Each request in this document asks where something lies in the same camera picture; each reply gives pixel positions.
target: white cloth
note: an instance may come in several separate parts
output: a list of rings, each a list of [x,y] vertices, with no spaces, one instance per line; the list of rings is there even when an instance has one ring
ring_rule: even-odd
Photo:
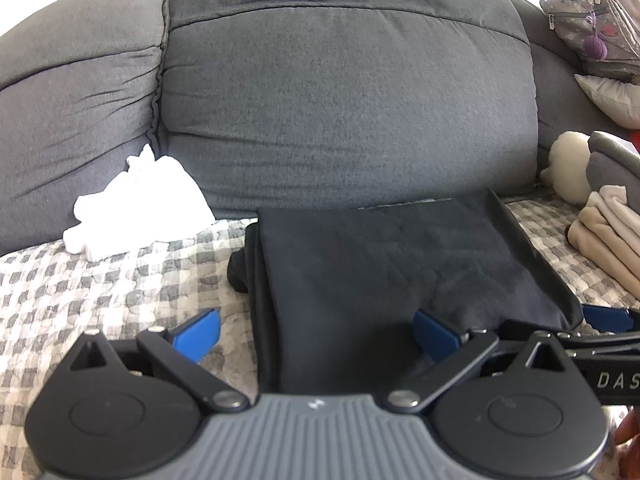
[[[626,205],[626,187],[602,186],[600,196],[615,215],[640,236],[640,215]]]
[[[600,211],[602,216],[607,219],[607,222],[609,222],[609,225],[613,227],[613,230],[618,233],[618,236],[620,236],[620,238],[629,244],[629,247],[640,255],[640,236],[638,236],[631,227],[618,218],[609,205],[607,205],[600,193],[593,191],[589,195],[587,206],[598,208],[598,211]]]
[[[200,188],[174,158],[155,160],[147,144],[127,157],[100,193],[79,196],[74,215],[80,225],[62,238],[67,251],[85,252],[90,262],[151,245],[194,237],[215,222]]]

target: white pillow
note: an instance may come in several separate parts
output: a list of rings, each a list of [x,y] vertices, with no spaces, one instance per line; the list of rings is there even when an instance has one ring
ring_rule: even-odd
[[[640,130],[640,86],[594,75],[574,77],[589,99],[615,123]]]

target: triangular cutout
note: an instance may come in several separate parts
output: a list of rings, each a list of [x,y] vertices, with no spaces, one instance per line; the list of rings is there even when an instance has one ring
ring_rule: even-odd
[[[558,354],[556,354],[551,345],[544,343],[540,344],[536,349],[536,353],[531,360],[529,368],[564,372],[564,366],[558,358]]]
[[[78,356],[75,358],[70,368],[72,371],[76,371],[86,370],[87,368],[99,368],[106,365],[107,361],[100,353],[98,346],[89,341],[82,347],[81,351],[78,352]]]

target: sofa back cushion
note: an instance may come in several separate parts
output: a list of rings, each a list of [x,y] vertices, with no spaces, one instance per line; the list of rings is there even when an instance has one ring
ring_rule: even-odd
[[[534,181],[509,0],[171,0],[170,17],[164,149],[219,216]]]
[[[59,0],[0,36],[0,255],[78,223],[154,138],[166,0]]]
[[[583,74],[582,63],[558,35],[549,29],[542,10],[526,0],[511,0],[527,31],[533,59],[538,104],[538,169],[548,166],[549,148],[568,130],[591,135],[603,130],[619,137],[628,131],[618,126],[594,105],[575,82]]]

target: white plush toy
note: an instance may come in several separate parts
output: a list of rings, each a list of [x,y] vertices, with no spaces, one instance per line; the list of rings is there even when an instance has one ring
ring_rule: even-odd
[[[583,206],[591,193],[587,182],[589,136],[580,132],[565,132],[551,145],[549,167],[540,172],[544,186],[553,186],[560,198]]]

